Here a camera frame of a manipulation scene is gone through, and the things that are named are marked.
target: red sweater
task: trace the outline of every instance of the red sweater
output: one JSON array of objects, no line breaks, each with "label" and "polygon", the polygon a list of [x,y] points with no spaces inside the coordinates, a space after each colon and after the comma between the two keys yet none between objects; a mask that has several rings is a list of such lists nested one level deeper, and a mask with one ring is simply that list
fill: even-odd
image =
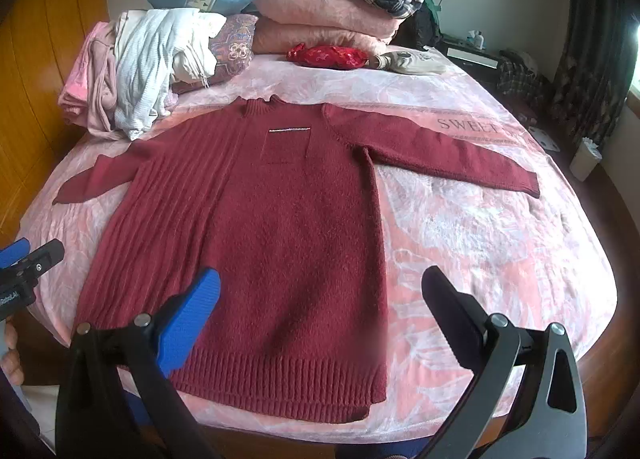
[{"label": "red sweater", "polygon": [[237,99],[61,188],[82,202],[131,181],[100,240],[76,322],[154,313],[203,266],[220,301],[177,389],[343,423],[385,399],[386,295],[373,162],[539,197],[536,175],[397,116]]}]

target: pink bedspread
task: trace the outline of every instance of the pink bedspread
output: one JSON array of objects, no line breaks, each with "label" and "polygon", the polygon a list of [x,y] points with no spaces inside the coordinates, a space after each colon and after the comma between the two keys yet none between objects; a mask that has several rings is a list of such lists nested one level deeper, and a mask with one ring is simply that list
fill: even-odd
[{"label": "pink bedspread", "polygon": [[[434,433],[471,375],[458,366],[422,300],[420,276],[432,264],[489,313],[503,312],[514,324],[537,329],[560,321],[577,357],[604,331],[616,306],[616,287],[578,198],[516,119],[464,71],[440,58],[449,64],[443,75],[404,76],[302,68],[279,56],[259,55],[228,83],[181,96],[175,113],[146,135],[238,95],[277,94],[289,102],[332,102],[406,116],[497,150],[535,171],[540,180],[542,197],[536,200],[378,166],[389,306],[386,401],[372,406],[362,421],[329,425],[244,412],[184,395],[200,422],[325,442],[385,442]],[[42,277],[31,308],[65,344],[100,234],[127,185],[85,204],[52,207],[51,201],[60,185],[92,166],[98,154],[114,156],[127,145],[81,142],[53,171],[22,219],[20,236],[32,247],[52,237],[65,245],[65,260]],[[133,389],[130,376],[122,377]],[[516,380],[512,378],[498,412],[508,410]]]}]

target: sweater pocket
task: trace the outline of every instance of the sweater pocket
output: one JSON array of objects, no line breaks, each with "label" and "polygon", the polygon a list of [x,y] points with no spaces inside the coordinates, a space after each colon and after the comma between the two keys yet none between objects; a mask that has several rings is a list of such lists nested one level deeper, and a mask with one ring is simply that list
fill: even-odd
[{"label": "sweater pocket", "polygon": [[271,129],[264,137],[260,162],[267,165],[297,163],[306,158],[311,127]]}]

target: bottle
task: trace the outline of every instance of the bottle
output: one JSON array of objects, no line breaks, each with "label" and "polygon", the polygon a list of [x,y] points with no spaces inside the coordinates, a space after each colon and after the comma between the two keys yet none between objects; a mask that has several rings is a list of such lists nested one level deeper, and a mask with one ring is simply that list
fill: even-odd
[{"label": "bottle", "polygon": [[484,36],[482,36],[482,32],[478,32],[474,37],[474,46],[478,49],[484,49]]}]

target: patterned pillow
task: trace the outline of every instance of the patterned pillow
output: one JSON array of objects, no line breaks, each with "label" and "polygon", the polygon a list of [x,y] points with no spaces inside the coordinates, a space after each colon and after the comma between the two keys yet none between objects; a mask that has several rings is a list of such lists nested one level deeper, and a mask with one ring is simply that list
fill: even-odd
[{"label": "patterned pillow", "polygon": [[[231,80],[244,71],[253,53],[255,21],[252,15],[231,15],[226,18],[220,32],[209,39],[209,49],[216,57],[216,73],[207,78],[209,85]],[[172,85],[174,93],[182,94],[203,87],[202,82],[176,82]]]}]

